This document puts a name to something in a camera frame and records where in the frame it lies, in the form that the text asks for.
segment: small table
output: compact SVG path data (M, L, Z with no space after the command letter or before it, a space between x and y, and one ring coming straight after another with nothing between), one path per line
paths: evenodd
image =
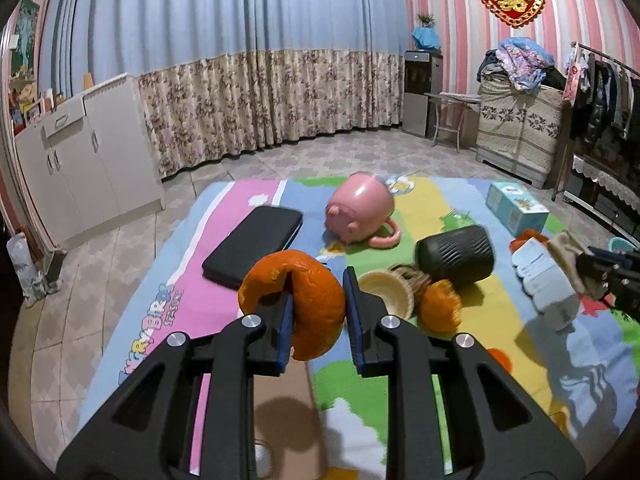
M439 94L425 94L429 101L434 100L434 104L436 107L436 129L433 133L433 144L435 146L438 142L438 133L440 130L443 132L453 132L456 134L456 152L460 153L460 133L462 132L462 127L465 124L466 110L468 105L479 105L480 104L480 96L478 94L454 94L449 92L440 92ZM464 105L464 109L460 114L460 120L458 121L458 127L453 128L451 126L440 126L440 106L442 104L446 104L447 102L453 104L462 104Z

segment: tiled floor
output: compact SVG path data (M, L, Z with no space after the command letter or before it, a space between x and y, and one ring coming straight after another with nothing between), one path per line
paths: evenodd
M91 240L70 252L62 290L47 297L35 337L31 416L38 453L54 466L73 437L78 410L120 315L162 244L211 182L242 178L348 175L356 170L501 179L475 153L399 130L355 131L227 158L165 183L166 210ZM606 230L549 191L534 194L583 241L604 246Z

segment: colorful play mat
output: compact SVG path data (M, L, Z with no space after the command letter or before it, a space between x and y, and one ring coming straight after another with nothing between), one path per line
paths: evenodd
M567 329L548 329L511 265L513 237L485 206L489 180L391 178L387 185L395 195L394 219L402 229L402 241L392 250L374 250L365 244L344 248L324 232L324 206L343 180L241 180L209 186L162 247L124 311L84 400L80 426L169 333L203 336L219 332L236 319L236 293L205 280L202 262L252 208L273 204L304 213L292 248L324 261L339 280L345 266L353 266L361 275L409 263L421 238L464 225L483 225L494 245L495 269L487 279L459 291L464 305L460 332L469 332L486 348L499 348L510 357L515 379L571 438L587 466L593 467L613 446L635 409L640 328L599 303L583 300L578 318ZM561 229L560 222L550 216L545 234ZM309 367L330 477L384 478L386 378L357 376L346 332ZM198 412L196 428L203 417L203 410ZM199 445L196 442L194 448L198 450ZM444 451L447 468L446 444ZM198 466L196 453L191 466L194 470Z

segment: pink mug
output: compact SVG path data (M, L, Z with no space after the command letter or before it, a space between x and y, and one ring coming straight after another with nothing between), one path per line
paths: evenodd
M345 244L369 238L369 246L388 249L400 243L402 233L391 215L394 197L373 174L359 171L345 180L327 203L324 226ZM388 237L373 236L384 224L392 229Z

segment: silver screw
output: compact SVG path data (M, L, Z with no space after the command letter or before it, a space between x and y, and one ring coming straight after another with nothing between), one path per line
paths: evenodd
M400 326L400 320L396 316L385 316L380 320L380 323L385 328L398 328Z
M260 325L260 323L262 323L260 316L256 316L255 314L249 314L242 318L242 324L247 328L255 328Z
M458 334L456 336L456 343L462 348L471 348L475 342L476 340L471 334Z
M182 346L186 343L186 341L187 336L185 336L182 332L173 332L166 338L166 343L169 346Z

